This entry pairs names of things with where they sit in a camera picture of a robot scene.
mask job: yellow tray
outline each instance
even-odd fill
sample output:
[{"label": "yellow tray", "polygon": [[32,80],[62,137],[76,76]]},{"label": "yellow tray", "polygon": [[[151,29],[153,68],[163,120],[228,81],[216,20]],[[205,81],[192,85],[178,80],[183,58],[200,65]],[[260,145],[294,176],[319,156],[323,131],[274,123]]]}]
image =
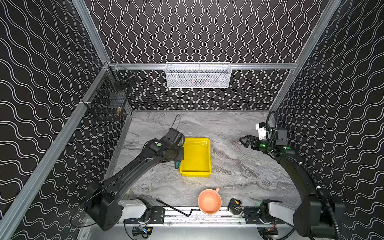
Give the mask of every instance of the yellow tray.
[{"label": "yellow tray", "polygon": [[184,160],[180,173],[183,177],[209,177],[211,169],[211,142],[209,138],[186,137]]}]

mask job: gray marble tabletop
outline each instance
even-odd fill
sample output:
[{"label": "gray marble tabletop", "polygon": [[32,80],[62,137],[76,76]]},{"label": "gray marble tabletop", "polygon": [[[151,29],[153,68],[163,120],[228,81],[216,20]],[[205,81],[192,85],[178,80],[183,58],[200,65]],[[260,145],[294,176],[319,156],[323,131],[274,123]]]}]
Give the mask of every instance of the gray marble tabletop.
[{"label": "gray marble tabletop", "polygon": [[159,198],[174,206],[197,206],[204,189],[220,187],[222,205],[231,198],[243,206],[258,206],[263,199],[300,204],[300,196],[285,170],[266,154],[246,149],[239,138],[257,136],[255,125],[267,112],[134,112],[115,173],[132,161],[146,141],[167,133],[177,114],[178,130],[186,137],[211,141],[210,177],[183,177],[174,163],[161,163],[145,173],[132,187],[130,197]]}]

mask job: orange mug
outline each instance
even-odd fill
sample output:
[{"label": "orange mug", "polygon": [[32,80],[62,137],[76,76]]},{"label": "orange mug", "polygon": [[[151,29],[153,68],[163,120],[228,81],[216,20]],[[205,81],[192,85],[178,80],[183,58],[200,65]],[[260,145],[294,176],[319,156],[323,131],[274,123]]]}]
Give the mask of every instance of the orange mug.
[{"label": "orange mug", "polygon": [[205,189],[202,191],[198,198],[199,208],[205,214],[215,214],[221,208],[221,197],[218,194],[220,188]]}]

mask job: black wire basket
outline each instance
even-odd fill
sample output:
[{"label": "black wire basket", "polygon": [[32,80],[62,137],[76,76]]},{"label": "black wire basket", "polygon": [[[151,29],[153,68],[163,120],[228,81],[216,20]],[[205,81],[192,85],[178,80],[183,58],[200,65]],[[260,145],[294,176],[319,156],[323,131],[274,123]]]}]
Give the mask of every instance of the black wire basket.
[{"label": "black wire basket", "polygon": [[91,115],[98,121],[125,121],[127,113],[125,105],[127,102],[127,92],[117,90],[116,80],[110,72],[106,72],[102,82],[93,94],[93,100],[87,104]]},{"label": "black wire basket", "polygon": [[117,91],[126,90],[135,81],[137,75],[135,72],[121,66],[111,66],[109,68],[116,80],[114,88]]}]

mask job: patterned wall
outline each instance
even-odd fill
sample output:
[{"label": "patterned wall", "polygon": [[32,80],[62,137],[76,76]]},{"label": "patterned wall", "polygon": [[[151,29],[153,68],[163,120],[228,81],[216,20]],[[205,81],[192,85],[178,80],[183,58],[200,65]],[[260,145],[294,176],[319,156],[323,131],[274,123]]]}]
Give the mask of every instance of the patterned wall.
[{"label": "patterned wall", "polygon": [[[70,217],[84,201],[87,184],[103,181],[123,126],[85,114],[12,239],[76,239],[79,229]],[[76,213],[73,225],[83,216]]]},{"label": "patterned wall", "polygon": [[292,63],[327,0],[86,0],[115,63]]},{"label": "patterned wall", "polygon": [[70,0],[0,0],[0,219],[101,68]]},{"label": "patterned wall", "polygon": [[128,101],[138,110],[269,110],[289,70],[236,70],[228,88],[168,88],[164,71],[139,71]]},{"label": "patterned wall", "polygon": [[343,0],[279,112],[343,239],[384,239],[384,2]]}]

